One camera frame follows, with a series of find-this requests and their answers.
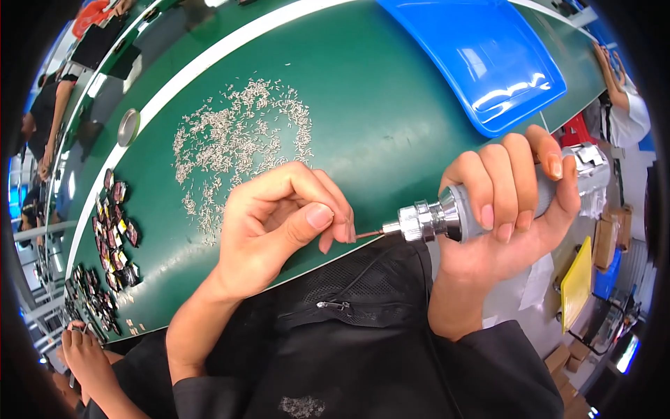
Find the small metal pin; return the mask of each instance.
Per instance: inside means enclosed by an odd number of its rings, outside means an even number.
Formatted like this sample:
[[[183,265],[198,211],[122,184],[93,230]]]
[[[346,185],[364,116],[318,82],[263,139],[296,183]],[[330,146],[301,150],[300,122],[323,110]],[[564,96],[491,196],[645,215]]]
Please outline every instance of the small metal pin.
[[[376,235],[380,235],[380,234],[384,234],[384,231],[383,230],[377,230],[377,231],[371,231],[369,233],[357,234],[356,235],[356,240],[362,239],[364,237],[372,237],[372,236],[376,236]]]

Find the fingernail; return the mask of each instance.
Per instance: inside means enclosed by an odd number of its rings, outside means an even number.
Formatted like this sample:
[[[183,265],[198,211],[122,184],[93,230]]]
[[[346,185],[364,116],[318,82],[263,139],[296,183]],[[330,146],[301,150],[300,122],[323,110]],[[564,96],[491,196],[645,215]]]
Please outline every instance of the fingernail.
[[[514,225],[512,223],[503,224],[498,227],[498,240],[509,243],[510,237],[512,237],[512,231],[514,230]]]
[[[533,211],[523,211],[519,214],[517,218],[517,228],[521,231],[528,231],[531,228],[531,223],[533,222]]]
[[[332,244],[333,244],[332,241],[328,241],[328,242],[326,242],[326,244],[321,245],[321,246],[320,246],[320,247],[321,247],[321,252],[322,252],[324,255],[327,254],[328,251],[330,250],[330,246],[332,246]]]
[[[493,230],[493,206],[490,204],[482,207],[482,227],[485,230]]]
[[[563,164],[561,158],[556,154],[549,155],[549,170],[554,179],[563,178]]]
[[[320,230],[332,222],[333,212],[326,205],[315,202],[307,210],[305,217],[313,228]]]

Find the yellow board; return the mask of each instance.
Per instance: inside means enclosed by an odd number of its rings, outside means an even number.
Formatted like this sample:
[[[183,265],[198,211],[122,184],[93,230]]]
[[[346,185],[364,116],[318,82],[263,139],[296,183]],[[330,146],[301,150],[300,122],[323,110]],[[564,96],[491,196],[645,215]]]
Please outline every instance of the yellow board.
[[[561,328],[570,329],[591,295],[591,236],[586,236],[582,248],[561,282]]]

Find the zipper pull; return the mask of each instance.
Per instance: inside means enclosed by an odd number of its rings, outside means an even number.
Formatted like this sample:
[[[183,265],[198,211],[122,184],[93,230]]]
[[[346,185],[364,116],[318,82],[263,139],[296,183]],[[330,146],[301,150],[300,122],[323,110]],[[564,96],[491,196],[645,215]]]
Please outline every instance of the zipper pull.
[[[346,301],[343,301],[341,303],[330,302],[330,301],[319,301],[318,303],[316,303],[316,306],[318,308],[333,307],[337,308],[339,311],[343,311],[345,308],[349,308],[349,303],[347,303]]]

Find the gray handle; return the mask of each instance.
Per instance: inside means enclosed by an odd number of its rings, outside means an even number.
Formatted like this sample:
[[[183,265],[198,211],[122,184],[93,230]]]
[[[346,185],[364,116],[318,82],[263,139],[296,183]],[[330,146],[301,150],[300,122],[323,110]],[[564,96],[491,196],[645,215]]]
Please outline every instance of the gray handle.
[[[537,209],[535,210],[535,218],[540,217],[545,213],[553,196],[556,195],[556,182],[549,179],[544,174],[540,164],[535,165],[535,174],[537,175],[537,194],[539,201]],[[470,197],[465,185],[450,186],[456,205],[458,207],[458,218],[461,224],[461,243],[465,243],[468,239],[479,237],[488,233],[482,226],[477,223],[477,220],[472,214],[472,207],[470,206]]]

